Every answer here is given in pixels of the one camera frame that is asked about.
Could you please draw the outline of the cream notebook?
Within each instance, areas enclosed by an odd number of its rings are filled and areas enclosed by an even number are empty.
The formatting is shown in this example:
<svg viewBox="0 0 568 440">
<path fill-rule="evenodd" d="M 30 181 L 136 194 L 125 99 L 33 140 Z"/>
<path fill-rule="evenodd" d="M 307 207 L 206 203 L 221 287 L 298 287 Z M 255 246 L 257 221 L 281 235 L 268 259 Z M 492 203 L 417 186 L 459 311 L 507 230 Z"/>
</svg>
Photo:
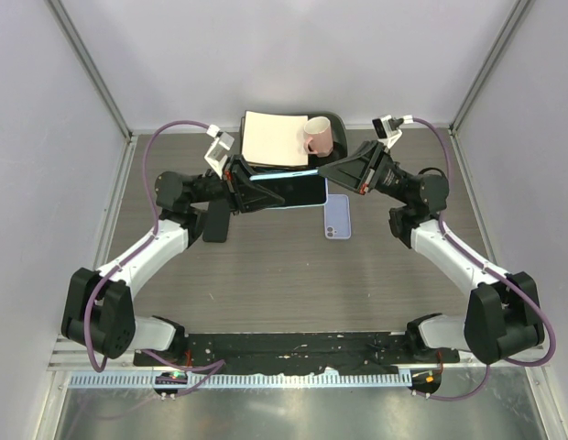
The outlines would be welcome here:
<svg viewBox="0 0 568 440">
<path fill-rule="evenodd" d="M 306 115 L 272 115 L 246 111 L 242 155 L 257 166 L 301 168 L 309 163 L 303 147 Z"/>
</svg>

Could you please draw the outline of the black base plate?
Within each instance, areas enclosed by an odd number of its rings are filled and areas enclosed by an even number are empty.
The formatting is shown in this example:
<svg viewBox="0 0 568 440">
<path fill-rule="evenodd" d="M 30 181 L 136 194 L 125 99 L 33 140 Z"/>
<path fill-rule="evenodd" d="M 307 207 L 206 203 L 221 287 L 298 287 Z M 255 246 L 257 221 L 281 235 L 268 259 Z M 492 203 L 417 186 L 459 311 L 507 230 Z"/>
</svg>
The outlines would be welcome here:
<svg viewBox="0 0 568 440">
<path fill-rule="evenodd" d="M 222 360 L 221 374 L 266 376 L 392 373 L 402 364 L 460 361 L 454 349 L 415 349 L 408 336 L 390 332 L 190 334 L 155 354 L 182 367 Z"/>
</svg>

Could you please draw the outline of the pink mug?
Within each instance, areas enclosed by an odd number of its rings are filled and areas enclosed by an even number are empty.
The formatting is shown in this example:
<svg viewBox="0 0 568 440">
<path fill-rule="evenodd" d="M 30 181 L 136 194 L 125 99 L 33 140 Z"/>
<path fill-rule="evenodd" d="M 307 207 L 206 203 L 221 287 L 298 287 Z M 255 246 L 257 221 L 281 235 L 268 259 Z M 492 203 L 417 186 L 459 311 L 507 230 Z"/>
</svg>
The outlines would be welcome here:
<svg viewBox="0 0 568 440">
<path fill-rule="evenodd" d="M 325 116 L 309 119 L 303 128 L 304 149 L 309 155 L 324 158 L 333 151 L 333 133 L 331 121 Z"/>
</svg>

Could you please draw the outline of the dark green tray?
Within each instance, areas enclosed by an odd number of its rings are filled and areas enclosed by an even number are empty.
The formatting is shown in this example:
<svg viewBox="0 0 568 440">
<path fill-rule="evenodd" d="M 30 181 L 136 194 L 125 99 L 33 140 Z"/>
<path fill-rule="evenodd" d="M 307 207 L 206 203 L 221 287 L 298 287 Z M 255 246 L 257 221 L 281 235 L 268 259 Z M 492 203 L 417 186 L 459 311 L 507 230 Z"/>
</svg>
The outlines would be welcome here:
<svg viewBox="0 0 568 440">
<path fill-rule="evenodd" d="M 317 168 L 323 164 L 330 163 L 332 161 L 343 159 L 347 156 L 347 135 L 345 130 L 345 125 L 343 120 L 335 113 L 331 112 L 304 112 L 304 113 L 292 113 L 292 114 L 283 114 L 284 116 L 307 116 L 308 120 L 317 117 L 317 116 L 325 116 L 331 121 L 332 126 L 332 133 L 333 133 L 333 151 L 327 157 L 320 158 L 316 155 L 309 155 L 308 159 L 309 163 L 306 167 L 301 168 L 277 168 L 277 167 L 268 167 L 268 166 L 261 166 L 266 167 L 268 169 L 283 169 L 283 170 L 306 170 Z M 240 145 L 240 153 L 242 154 L 241 147 L 242 147 L 242 137 L 243 137 L 243 124 L 244 124 L 244 116 L 241 118 L 240 127 L 239 127 L 239 135 L 241 140 Z"/>
</svg>

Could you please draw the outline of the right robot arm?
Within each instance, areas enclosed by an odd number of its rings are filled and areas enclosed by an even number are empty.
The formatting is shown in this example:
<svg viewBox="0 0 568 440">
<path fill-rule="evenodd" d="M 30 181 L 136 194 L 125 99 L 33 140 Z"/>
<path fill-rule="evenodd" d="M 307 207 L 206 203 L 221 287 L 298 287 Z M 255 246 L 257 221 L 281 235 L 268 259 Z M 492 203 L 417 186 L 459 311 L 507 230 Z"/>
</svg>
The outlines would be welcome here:
<svg viewBox="0 0 568 440">
<path fill-rule="evenodd" d="M 392 235 L 431 261 L 467 300 L 462 316 L 433 313 L 408 323 L 404 348 L 409 358 L 423 362 L 437 349 L 450 348 L 491 365 L 513 362 L 515 355 L 547 342 L 548 351 L 537 363 L 551 359 L 556 336 L 540 308 L 535 280 L 483 258 L 445 223 L 450 190 L 446 172 L 429 167 L 411 174 L 376 141 L 363 143 L 353 155 L 318 172 L 354 193 L 375 190 L 399 201 L 401 206 L 389 212 Z"/>
</svg>

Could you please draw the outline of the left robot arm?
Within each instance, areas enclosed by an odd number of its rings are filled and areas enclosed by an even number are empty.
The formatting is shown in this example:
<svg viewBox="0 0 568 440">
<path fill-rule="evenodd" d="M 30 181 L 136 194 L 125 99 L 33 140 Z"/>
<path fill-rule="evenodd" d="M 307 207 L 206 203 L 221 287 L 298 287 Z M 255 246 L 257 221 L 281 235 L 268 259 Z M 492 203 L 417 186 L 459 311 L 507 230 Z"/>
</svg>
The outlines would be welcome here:
<svg viewBox="0 0 568 440">
<path fill-rule="evenodd" d="M 115 359 L 130 349 L 150 349 L 165 365 L 179 364 L 186 353 L 182 327 L 168 319 L 137 317 L 137 294 L 202 235 L 208 213 L 199 203 L 225 202 L 228 213 L 235 214 L 284 204 L 240 156 L 219 172 L 165 171 L 156 180 L 155 195 L 155 223 L 143 237 L 99 269 L 80 268 L 71 276 L 60 332 L 89 356 Z"/>
</svg>

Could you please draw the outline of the black phone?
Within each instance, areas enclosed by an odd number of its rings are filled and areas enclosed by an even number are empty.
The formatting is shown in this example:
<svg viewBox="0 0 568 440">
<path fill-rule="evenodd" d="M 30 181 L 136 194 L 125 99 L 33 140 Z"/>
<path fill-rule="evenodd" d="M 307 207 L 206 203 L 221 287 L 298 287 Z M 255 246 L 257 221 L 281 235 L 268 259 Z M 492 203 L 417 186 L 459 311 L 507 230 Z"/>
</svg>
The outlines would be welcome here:
<svg viewBox="0 0 568 440">
<path fill-rule="evenodd" d="M 228 238 L 230 215 L 226 200 L 209 202 L 202 240 L 205 243 L 224 243 Z"/>
</svg>

